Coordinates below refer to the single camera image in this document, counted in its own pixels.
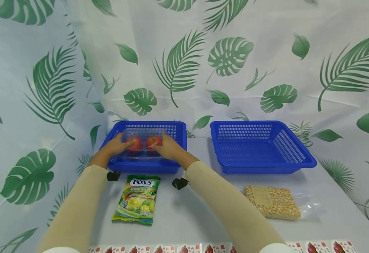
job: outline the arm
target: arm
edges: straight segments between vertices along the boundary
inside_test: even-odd
[[[109,141],[94,155],[41,239],[38,253],[56,247],[87,252],[100,196],[107,183],[108,171],[105,168],[113,155],[134,144],[134,141],[121,143],[121,136],[119,134]]]
[[[182,166],[186,171],[184,178],[224,226],[238,253],[260,252],[273,243],[285,244],[274,227],[236,187],[182,149],[172,138],[164,135],[162,146],[153,149]]]

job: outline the plastic bag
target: plastic bag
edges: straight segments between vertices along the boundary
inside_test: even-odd
[[[163,128],[126,128],[123,131],[122,141],[134,140],[136,143],[128,147],[119,157],[127,159],[163,159],[158,152],[152,149],[153,145],[162,145]]]
[[[123,195],[111,220],[152,225],[159,182],[158,176],[128,176]]]
[[[318,218],[309,198],[301,193],[292,194],[289,189],[246,186],[244,194],[266,218],[291,221]]]

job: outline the black clip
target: black clip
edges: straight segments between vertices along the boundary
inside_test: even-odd
[[[178,190],[184,188],[185,186],[187,186],[187,184],[189,184],[189,181],[187,181],[184,178],[173,179],[173,182],[172,182],[172,186]]]
[[[109,172],[107,173],[107,181],[118,181],[120,176],[121,176],[120,171]]]

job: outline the paper label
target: paper label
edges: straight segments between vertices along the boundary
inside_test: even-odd
[[[253,197],[255,204],[259,206],[272,207],[273,200],[271,199],[269,188],[265,186],[252,186]]]

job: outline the candy package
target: candy package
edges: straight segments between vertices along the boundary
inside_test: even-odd
[[[123,195],[111,220],[152,225],[159,182],[158,176],[128,176]]]
[[[162,128],[126,128],[123,131],[122,141],[134,140],[135,144],[128,147],[126,151],[120,154],[120,157],[126,159],[162,159],[158,152],[153,150],[152,146],[162,145]]]

